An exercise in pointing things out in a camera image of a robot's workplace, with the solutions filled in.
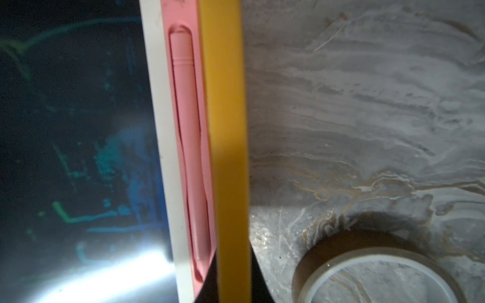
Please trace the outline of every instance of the clear tape roll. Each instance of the clear tape roll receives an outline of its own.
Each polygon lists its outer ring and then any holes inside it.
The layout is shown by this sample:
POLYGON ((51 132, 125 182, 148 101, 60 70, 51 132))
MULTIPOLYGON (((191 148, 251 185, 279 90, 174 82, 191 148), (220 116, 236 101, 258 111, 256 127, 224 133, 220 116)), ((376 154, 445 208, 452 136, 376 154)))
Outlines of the clear tape roll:
POLYGON ((318 288, 335 273, 372 261, 395 262, 422 272, 428 303, 466 303, 453 278, 414 245, 397 236, 370 230, 334 235, 308 251, 293 276, 293 302, 311 303, 318 288))

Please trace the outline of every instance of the gray marble countertop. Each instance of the gray marble countertop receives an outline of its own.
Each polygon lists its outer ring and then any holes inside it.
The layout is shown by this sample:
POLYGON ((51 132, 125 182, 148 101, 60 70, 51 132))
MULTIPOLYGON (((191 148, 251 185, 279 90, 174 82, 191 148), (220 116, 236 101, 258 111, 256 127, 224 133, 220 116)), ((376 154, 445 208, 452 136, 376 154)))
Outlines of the gray marble countertop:
POLYGON ((242 4, 250 240, 275 302, 309 248, 358 228, 409 239, 485 302, 485 3, 242 4))

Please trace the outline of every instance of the pink stylus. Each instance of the pink stylus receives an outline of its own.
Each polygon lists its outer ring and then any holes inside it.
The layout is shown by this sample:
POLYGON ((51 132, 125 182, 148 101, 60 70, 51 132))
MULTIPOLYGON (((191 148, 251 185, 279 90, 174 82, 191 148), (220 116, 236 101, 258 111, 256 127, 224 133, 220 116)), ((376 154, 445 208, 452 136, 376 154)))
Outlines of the pink stylus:
POLYGON ((192 248, 197 271, 205 279, 210 265, 211 247, 207 200, 202 173, 201 132, 194 53, 192 35, 188 29, 179 27, 170 33, 170 49, 180 141, 185 164, 192 248))

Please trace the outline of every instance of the yellow edge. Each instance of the yellow edge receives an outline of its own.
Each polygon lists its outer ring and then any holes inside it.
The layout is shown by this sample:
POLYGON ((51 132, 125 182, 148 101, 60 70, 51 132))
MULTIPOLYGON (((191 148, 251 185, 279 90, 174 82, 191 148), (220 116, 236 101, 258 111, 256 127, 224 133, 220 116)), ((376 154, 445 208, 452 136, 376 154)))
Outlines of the yellow edge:
POLYGON ((249 172, 239 0, 200 0, 220 303, 250 303, 249 172))

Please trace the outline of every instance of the white edge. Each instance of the white edge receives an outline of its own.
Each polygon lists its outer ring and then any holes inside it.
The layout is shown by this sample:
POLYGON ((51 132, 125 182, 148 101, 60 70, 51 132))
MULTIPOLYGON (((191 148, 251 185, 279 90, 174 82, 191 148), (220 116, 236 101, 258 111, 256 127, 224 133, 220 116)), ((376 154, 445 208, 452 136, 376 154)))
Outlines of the white edge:
POLYGON ((140 0, 146 59, 155 114, 163 190, 174 256, 178 300, 194 302, 194 286, 189 263, 187 225, 178 166, 174 111, 170 92, 165 38, 160 0, 140 0))

